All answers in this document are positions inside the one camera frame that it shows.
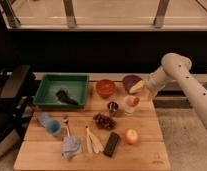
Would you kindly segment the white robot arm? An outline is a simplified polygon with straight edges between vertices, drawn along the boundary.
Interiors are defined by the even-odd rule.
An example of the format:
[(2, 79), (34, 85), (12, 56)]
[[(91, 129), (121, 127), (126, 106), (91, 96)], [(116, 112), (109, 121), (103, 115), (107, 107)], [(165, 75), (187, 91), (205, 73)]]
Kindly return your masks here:
[(161, 59), (161, 66), (143, 83), (132, 86), (130, 92), (136, 93), (145, 86), (150, 92), (157, 93), (171, 80), (175, 80), (207, 129), (207, 89), (190, 74), (191, 66), (189, 58), (176, 53), (167, 53)]

